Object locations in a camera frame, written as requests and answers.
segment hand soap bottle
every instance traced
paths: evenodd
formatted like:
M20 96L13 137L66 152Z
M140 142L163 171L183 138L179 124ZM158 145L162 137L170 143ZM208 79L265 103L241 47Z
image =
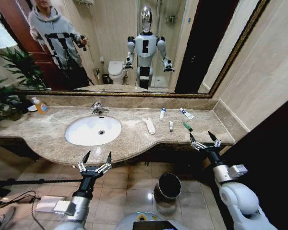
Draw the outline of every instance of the hand soap bottle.
M32 100L40 114L45 114L48 112L48 107L45 105L45 103L41 102L36 97L32 97Z

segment trash can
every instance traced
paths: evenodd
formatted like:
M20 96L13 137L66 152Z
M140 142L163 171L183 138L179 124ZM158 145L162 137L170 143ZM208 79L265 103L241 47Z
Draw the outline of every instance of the trash can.
M181 193L181 182L172 173L164 173L158 180L154 195L160 201L168 202L175 200Z
M102 82L104 83L104 85L112 84L112 79L110 78L110 76L107 73L103 74L101 76L101 78L102 78Z

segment white sink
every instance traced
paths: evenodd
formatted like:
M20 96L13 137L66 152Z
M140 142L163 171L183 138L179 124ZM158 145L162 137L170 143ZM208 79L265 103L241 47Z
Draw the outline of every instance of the white sink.
M73 122L65 138L74 145L103 145L117 138L121 131L118 120L107 116L90 116Z

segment faucet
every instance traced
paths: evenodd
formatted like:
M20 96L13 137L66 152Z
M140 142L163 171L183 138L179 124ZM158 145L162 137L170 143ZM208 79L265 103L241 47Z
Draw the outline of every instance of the faucet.
M93 110L92 114L96 115L96 114L101 114L101 113L108 113L109 110L108 109L104 109L101 106L100 102L95 102L92 106L91 109Z

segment mirror frame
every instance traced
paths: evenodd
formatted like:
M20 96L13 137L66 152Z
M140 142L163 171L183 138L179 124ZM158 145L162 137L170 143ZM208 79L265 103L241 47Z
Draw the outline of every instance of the mirror frame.
M249 20L247 21L243 31L241 32L238 40L236 41L229 57L224 63L221 71L219 72L213 86L209 93L162 93L162 92L77 92L77 91L32 91L21 90L17 91L17 95L60 95L60 96L129 96L129 97L172 97L172 98L212 98L217 91L222 80L226 76L229 68L235 61L239 52L241 51L244 43L247 41L255 24L265 10L270 0L259 0L255 9L253 10Z

